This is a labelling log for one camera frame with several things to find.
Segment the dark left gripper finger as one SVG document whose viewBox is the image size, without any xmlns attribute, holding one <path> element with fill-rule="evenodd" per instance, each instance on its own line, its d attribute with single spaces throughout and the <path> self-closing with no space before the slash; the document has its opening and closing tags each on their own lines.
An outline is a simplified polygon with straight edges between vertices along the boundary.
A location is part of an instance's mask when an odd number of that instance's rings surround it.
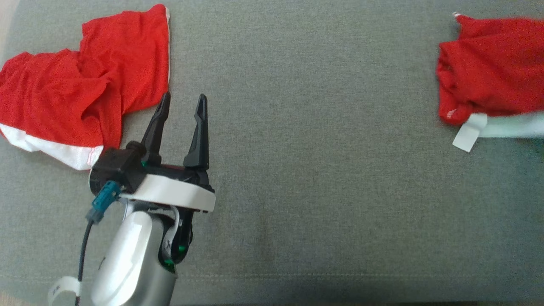
<svg viewBox="0 0 544 306">
<path fill-rule="evenodd" d="M 209 169 L 209 124 L 208 100 L 204 94 L 199 95 L 194 118 L 196 126 L 191 146 L 183 160 L 183 166 L 206 171 Z"/>
<path fill-rule="evenodd" d="M 157 167 L 162 163 L 160 149 L 164 125 L 169 116 L 170 100 L 171 94 L 167 91 L 161 97 L 161 101 L 148 124 L 146 132 L 144 133 L 142 144 L 147 150 L 146 155 L 142 159 L 144 165 Z"/>
</svg>

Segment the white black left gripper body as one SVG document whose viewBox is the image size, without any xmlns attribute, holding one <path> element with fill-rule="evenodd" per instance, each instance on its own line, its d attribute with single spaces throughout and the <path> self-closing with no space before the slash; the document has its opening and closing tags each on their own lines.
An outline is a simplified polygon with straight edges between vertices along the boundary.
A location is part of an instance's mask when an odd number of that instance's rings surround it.
<svg viewBox="0 0 544 306">
<path fill-rule="evenodd" d="M 120 226 L 120 255 L 146 269 L 153 260 L 169 273 L 176 272 L 193 238 L 195 212 L 215 208 L 216 196 L 206 172 L 177 169 L 176 177 L 147 174 L 132 194 L 122 194 L 126 203 Z"/>
</svg>

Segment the red mesh shorts white hem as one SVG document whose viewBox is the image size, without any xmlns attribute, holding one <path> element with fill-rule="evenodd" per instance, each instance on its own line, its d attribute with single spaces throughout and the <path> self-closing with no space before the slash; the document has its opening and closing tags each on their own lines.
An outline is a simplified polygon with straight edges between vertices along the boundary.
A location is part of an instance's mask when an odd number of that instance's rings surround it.
<svg viewBox="0 0 544 306">
<path fill-rule="evenodd" d="M 88 170 L 120 146 L 122 118 L 154 107 L 170 78 L 169 9 L 124 11 L 82 25 L 79 51 L 24 52 L 0 70 L 0 136 Z"/>
</svg>

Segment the red garment white striped band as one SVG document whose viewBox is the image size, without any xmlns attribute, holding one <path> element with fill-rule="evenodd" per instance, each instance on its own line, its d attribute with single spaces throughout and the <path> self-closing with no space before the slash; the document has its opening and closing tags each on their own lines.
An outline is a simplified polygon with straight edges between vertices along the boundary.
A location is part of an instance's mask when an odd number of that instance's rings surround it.
<svg viewBox="0 0 544 306">
<path fill-rule="evenodd" d="M 479 138 L 544 138 L 544 19 L 475 19 L 458 12 L 456 40 L 439 45 L 439 118 Z"/>
</svg>

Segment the grey sofa seat cushion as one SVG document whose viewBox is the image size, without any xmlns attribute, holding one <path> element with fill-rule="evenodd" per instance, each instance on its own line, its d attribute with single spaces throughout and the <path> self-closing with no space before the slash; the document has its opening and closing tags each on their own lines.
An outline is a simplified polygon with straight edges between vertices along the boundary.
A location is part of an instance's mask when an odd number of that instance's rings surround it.
<svg viewBox="0 0 544 306">
<path fill-rule="evenodd" d="M 172 302 L 544 300 L 544 141 L 452 145 L 437 116 L 453 12 L 544 0 L 166 0 L 181 164 L 209 101 L 212 213 Z"/>
</svg>

